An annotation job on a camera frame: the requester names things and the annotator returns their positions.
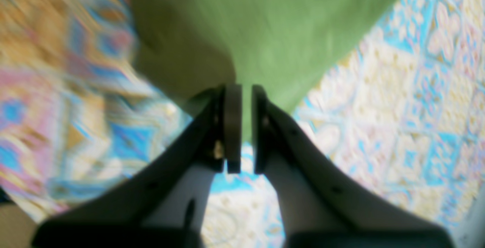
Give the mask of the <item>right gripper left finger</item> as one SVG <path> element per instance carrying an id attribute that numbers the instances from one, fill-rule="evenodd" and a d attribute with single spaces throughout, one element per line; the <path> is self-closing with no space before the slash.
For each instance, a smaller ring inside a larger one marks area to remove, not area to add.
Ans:
<path id="1" fill-rule="evenodd" d="M 34 248 L 202 248 L 214 176 L 241 171 L 241 86 L 209 91 L 204 110 L 146 168 L 45 221 Z"/>

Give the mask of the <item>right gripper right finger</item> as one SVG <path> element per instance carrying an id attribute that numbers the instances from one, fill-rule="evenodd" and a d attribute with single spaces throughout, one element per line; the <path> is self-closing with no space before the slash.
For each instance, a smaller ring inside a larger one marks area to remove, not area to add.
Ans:
<path id="1" fill-rule="evenodd" d="M 338 169 L 262 86 L 252 87 L 254 172 L 275 189 L 286 248 L 453 248 L 447 232 Z"/>

